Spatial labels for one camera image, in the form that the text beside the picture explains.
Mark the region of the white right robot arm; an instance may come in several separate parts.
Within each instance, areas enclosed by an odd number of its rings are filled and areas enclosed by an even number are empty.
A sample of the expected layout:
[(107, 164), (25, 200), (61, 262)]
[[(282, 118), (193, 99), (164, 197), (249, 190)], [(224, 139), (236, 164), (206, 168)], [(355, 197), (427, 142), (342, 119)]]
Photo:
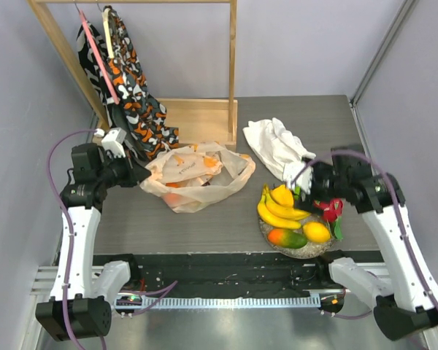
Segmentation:
[(310, 187), (301, 193), (304, 210), (317, 212), (315, 202), (335, 198), (354, 206), (375, 237), (391, 281), (386, 284), (341, 257), (318, 266), (316, 282), (347, 287), (370, 307), (392, 341), (438, 326), (438, 283), (415, 240), (399, 183), (354, 145), (334, 148), (328, 156), (330, 164), (321, 157), (305, 158), (295, 176), (310, 172)]

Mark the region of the orange fake tangerine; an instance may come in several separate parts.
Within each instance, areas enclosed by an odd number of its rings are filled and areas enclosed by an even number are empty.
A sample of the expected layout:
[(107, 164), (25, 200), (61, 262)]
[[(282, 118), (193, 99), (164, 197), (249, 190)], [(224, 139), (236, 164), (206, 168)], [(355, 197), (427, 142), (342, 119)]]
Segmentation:
[[(165, 186), (169, 189), (178, 189), (184, 187), (185, 184), (183, 182), (170, 182), (166, 183)], [(175, 192), (168, 192), (163, 196), (163, 200), (171, 208), (184, 205), (189, 201), (187, 197), (179, 195)]]

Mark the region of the green fake watermelon ball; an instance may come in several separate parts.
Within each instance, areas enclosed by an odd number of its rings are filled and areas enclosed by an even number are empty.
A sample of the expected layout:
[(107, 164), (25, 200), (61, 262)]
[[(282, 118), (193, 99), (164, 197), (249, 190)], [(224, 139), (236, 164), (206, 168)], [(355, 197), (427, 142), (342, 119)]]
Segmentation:
[(301, 188), (296, 186), (293, 190), (293, 196), (295, 199), (299, 199), (301, 197)]

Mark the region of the yellow fake lemon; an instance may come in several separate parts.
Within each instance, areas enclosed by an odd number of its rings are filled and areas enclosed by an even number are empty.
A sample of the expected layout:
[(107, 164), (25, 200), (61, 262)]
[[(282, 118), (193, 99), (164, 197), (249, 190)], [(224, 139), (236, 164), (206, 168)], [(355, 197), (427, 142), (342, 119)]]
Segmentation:
[(306, 238), (317, 244), (324, 244), (331, 240), (331, 231), (321, 222), (307, 222), (302, 227)]

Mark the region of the translucent plastic shopping bag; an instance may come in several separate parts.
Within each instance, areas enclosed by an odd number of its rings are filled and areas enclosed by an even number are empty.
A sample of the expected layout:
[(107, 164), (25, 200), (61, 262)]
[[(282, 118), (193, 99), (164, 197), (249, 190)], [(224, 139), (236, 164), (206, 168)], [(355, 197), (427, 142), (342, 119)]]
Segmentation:
[[(189, 201), (170, 209), (175, 213), (195, 213), (239, 192), (253, 175), (256, 164), (249, 155), (207, 142), (163, 152), (146, 169), (151, 176), (141, 183), (142, 190), (162, 200), (169, 192), (183, 195)], [(170, 182), (183, 182), (185, 186), (169, 189), (165, 184)]]

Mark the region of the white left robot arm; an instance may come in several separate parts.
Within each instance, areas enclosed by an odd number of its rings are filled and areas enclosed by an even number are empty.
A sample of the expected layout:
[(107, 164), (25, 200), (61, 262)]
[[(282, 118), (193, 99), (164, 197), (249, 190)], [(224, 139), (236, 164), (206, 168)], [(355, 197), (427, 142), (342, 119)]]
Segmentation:
[(86, 143), (72, 148), (69, 182), (58, 196), (63, 237), (57, 276), (47, 302), (35, 316), (55, 341), (102, 338), (112, 323), (119, 291), (132, 291), (141, 281), (134, 258), (124, 254), (93, 275), (96, 232), (103, 202), (112, 187), (136, 187), (150, 172), (132, 160), (119, 141)]

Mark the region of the green fake mango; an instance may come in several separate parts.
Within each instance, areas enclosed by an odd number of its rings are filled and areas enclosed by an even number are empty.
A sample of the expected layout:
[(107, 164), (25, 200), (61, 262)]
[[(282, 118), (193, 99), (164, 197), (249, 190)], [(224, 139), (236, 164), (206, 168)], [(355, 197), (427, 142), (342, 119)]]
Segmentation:
[(307, 244), (307, 238), (301, 233), (289, 229), (274, 228), (267, 234), (271, 244), (288, 249), (300, 249)]

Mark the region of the yellow fake bell pepper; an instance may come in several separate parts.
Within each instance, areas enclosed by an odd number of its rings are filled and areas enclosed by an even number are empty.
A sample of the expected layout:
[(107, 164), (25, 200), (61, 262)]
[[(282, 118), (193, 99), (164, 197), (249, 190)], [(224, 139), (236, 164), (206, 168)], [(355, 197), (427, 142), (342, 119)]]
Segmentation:
[(287, 208), (293, 208), (294, 205), (293, 193), (284, 184), (271, 190), (270, 196), (277, 204)]

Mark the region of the yellow fake banana bunch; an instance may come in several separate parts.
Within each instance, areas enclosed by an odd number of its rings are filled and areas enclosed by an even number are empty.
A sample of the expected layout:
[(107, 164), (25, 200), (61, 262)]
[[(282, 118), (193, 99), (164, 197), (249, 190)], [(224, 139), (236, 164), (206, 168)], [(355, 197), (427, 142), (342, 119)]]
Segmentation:
[(307, 211), (281, 206), (275, 202), (267, 184), (263, 186), (257, 212), (259, 217), (272, 227), (290, 230), (298, 230), (301, 227), (300, 221), (310, 216)]

